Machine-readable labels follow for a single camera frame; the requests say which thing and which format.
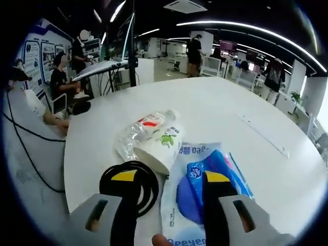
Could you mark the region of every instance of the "white cabinet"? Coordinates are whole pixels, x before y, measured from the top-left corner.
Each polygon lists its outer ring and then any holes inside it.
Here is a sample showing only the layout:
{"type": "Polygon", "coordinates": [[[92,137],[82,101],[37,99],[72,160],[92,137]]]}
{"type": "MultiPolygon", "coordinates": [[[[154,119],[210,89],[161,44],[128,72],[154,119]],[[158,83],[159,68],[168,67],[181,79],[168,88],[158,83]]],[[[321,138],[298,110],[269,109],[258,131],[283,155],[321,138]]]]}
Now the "white cabinet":
{"type": "Polygon", "coordinates": [[[276,108],[278,108],[281,112],[287,115],[288,113],[293,114],[295,107],[295,103],[290,99],[289,96],[279,92],[279,98],[276,104],[276,108]]]}

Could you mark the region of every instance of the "computer monitor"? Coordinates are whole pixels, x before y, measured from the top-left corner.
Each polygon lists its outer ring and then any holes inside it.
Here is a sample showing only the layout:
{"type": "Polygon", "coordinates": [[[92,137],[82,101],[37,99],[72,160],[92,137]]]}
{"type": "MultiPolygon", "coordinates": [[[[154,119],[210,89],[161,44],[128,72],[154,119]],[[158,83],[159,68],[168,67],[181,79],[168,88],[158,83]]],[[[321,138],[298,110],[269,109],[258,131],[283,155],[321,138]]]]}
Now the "computer monitor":
{"type": "Polygon", "coordinates": [[[264,66],[265,56],[256,51],[248,50],[246,54],[246,60],[249,60],[250,62],[253,62],[254,64],[262,67],[264,66]]]}
{"type": "Polygon", "coordinates": [[[220,49],[226,51],[236,51],[237,44],[235,42],[221,40],[220,41],[220,49]]]}

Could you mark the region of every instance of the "window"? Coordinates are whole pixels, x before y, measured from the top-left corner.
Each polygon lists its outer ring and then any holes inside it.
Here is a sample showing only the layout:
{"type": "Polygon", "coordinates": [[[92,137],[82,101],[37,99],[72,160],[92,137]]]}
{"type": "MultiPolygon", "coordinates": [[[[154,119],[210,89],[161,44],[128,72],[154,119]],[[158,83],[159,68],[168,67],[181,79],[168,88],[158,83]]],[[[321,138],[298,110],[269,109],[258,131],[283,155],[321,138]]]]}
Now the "window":
{"type": "Polygon", "coordinates": [[[317,117],[322,128],[328,132],[328,85],[326,85],[326,91],[323,96],[322,105],[317,117]]]}
{"type": "Polygon", "coordinates": [[[302,84],[301,92],[299,93],[299,95],[301,96],[301,98],[302,98],[302,95],[303,95],[303,92],[304,92],[304,88],[305,88],[305,84],[306,84],[307,78],[308,78],[307,76],[304,77],[304,81],[303,81],[303,84],[302,84]]]}

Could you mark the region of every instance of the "plastic water bottle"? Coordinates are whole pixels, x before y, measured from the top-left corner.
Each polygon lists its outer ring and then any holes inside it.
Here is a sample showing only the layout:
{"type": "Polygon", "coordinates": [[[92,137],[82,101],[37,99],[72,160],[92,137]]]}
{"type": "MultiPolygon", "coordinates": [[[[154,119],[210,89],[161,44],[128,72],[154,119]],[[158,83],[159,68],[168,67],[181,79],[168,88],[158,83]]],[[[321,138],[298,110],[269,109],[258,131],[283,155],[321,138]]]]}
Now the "plastic water bottle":
{"type": "Polygon", "coordinates": [[[175,120],[178,113],[168,110],[155,112],[128,126],[118,137],[115,148],[124,161],[137,160],[133,148],[152,136],[167,120],[175,120]]]}

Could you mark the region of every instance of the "pole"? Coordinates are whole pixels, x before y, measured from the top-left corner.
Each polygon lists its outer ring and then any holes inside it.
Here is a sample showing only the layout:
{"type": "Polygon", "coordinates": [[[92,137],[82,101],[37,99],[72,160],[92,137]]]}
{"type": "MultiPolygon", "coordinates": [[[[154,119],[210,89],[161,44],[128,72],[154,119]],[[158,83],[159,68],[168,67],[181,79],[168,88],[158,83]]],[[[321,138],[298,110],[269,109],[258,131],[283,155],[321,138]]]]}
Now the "pole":
{"type": "Polygon", "coordinates": [[[130,83],[131,87],[135,87],[136,79],[135,79],[135,68],[138,66],[138,59],[134,55],[134,14],[132,14],[132,23],[129,33],[129,39],[128,40],[128,54],[129,54],[129,74],[130,74],[130,83]]]}

